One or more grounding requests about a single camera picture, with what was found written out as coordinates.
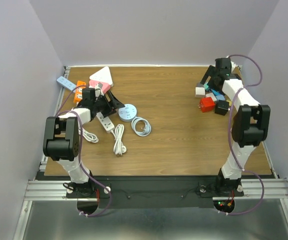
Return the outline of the light blue round socket base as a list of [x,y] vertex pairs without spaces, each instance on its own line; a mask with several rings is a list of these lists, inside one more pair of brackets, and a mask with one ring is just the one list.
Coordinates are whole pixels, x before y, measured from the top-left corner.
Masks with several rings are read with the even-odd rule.
[[123,122],[131,122],[137,116],[137,108],[132,104],[125,104],[118,109],[118,116]]

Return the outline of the red cube socket adapter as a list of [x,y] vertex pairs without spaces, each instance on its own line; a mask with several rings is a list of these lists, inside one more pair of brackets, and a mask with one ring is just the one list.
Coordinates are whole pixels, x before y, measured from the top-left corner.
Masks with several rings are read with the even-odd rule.
[[198,105],[199,109],[203,113],[212,111],[215,108],[215,106],[216,104],[211,97],[201,98]]

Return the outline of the black cube socket adapter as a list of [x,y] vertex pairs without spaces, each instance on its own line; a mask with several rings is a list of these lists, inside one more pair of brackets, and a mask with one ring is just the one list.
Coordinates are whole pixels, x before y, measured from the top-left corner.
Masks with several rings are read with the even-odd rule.
[[214,108],[214,113],[221,116],[225,116],[229,110],[230,110],[230,103],[228,101],[218,100]]

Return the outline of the orange USB power strip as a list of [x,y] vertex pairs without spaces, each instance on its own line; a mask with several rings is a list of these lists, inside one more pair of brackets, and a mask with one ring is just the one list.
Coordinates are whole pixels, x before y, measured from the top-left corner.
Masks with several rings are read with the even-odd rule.
[[83,99],[82,91],[87,86],[87,84],[85,82],[79,80],[77,82],[76,86],[77,86],[77,89],[74,92],[73,102],[75,104],[78,104]]

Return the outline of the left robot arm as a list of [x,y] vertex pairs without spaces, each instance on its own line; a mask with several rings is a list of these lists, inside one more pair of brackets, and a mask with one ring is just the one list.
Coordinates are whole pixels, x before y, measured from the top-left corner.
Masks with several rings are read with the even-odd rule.
[[104,118],[115,114],[125,105],[110,90],[102,93],[99,88],[84,86],[82,99],[77,106],[65,114],[57,114],[46,119],[43,154],[63,167],[70,177],[64,184],[66,190],[90,197],[95,193],[92,172],[81,159],[83,125],[101,114]]

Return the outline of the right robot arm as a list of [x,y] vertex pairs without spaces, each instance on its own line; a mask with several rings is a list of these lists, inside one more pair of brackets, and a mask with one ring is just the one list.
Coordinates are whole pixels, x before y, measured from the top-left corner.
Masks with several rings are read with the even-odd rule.
[[234,68],[230,56],[217,58],[200,81],[227,96],[231,101],[230,110],[236,110],[235,115],[229,115],[230,153],[214,182],[215,192],[219,195],[242,189],[241,177],[246,170],[245,165],[251,153],[267,138],[271,114],[268,105],[260,104],[253,98],[248,86],[233,73]]

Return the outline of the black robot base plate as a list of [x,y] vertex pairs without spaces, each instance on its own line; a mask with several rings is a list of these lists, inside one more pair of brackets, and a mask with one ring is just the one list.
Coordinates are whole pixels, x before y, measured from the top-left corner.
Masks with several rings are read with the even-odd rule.
[[154,208],[221,208],[244,195],[240,181],[227,184],[216,176],[99,177],[97,182],[65,182],[68,199],[81,211]]

